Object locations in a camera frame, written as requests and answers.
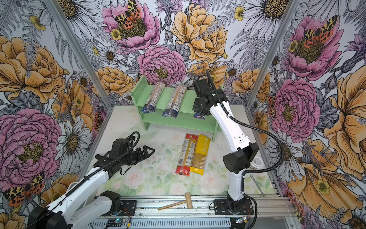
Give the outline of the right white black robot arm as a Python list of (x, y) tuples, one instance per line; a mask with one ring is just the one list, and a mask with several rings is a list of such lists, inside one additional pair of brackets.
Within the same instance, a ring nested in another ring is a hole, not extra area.
[(222, 130), (231, 150), (223, 157), (228, 171), (229, 189), (227, 199), (238, 202), (244, 198), (243, 172), (250, 167), (259, 148), (257, 143), (251, 143), (240, 126), (232, 120), (234, 117), (230, 104), (221, 89), (214, 89), (206, 79), (194, 84), (197, 98), (193, 104), (193, 111), (202, 115), (212, 115)]

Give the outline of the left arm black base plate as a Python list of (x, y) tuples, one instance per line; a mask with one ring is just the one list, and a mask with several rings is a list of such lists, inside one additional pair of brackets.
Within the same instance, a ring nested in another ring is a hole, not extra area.
[(122, 217), (134, 216), (137, 201), (136, 200), (121, 200), (120, 203), (114, 202), (111, 209), (102, 215), (102, 217)]

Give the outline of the clear spaghetti bag dark end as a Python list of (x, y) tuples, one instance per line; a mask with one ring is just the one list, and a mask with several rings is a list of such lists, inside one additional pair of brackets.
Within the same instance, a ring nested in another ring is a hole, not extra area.
[(155, 113), (157, 102), (165, 87), (166, 83), (164, 81), (157, 82), (154, 85), (145, 105), (142, 108), (142, 113)]

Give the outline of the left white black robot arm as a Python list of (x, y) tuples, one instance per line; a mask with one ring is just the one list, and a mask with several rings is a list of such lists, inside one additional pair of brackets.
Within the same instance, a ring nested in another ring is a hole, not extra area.
[(155, 149), (136, 148), (138, 138), (116, 139), (110, 151), (96, 155), (93, 168), (70, 190), (46, 207), (37, 207), (29, 215), (28, 229), (82, 229), (105, 214), (118, 215), (123, 211), (121, 196), (103, 192), (97, 199), (87, 199), (105, 184), (122, 166), (134, 166), (149, 158)]

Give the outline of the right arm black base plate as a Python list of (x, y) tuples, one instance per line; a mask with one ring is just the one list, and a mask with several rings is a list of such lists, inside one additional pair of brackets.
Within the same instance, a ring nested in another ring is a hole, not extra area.
[(215, 215), (254, 215), (254, 205), (247, 198), (234, 202), (226, 199), (215, 199), (213, 202)]

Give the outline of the blue Barilla spaghetti bag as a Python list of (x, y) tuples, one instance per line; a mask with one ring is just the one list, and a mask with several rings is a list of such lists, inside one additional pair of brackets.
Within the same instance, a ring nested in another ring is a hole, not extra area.
[(202, 113), (199, 113), (199, 112), (196, 112), (194, 115), (193, 115), (194, 118), (198, 118), (198, 119), (202, 119), (202, 120), (205, 120), (205, 114), (202, 114)]

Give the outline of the red-ended clear spaghetti bag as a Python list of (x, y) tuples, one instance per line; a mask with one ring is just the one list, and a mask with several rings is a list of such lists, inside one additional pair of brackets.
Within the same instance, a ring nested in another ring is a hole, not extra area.
[(192, 164), (197, 140), (198, 140), (197, 135), (186, 134), (181, 154), (179, 157), (177, 169), (175, 172), (176, 174), (182, 176), (190, 175), (190, 166)]

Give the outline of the yellow spaghetti bag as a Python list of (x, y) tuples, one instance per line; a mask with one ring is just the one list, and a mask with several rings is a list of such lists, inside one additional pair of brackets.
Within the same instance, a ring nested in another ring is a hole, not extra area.
[(209, 150), (211, 139), (205, 135), (199, 135), (195, 152), (193, 154), (193, 160), (190, 166), (190, 171), (199, 175), (204, 174), (205, 162)]

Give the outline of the clear spaghetti bag white label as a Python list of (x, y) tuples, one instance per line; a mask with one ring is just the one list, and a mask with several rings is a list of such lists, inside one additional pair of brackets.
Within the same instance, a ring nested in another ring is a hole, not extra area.
[(186, 92), (187, 86), (184, 85), (179, 85), (174, 89), (169, 99), (169, 102), (165, 110), (163, 111), (163, 117), (172, 117), (174, 119), (177, 118), (180, 111), (181, 103), (184, 99)]

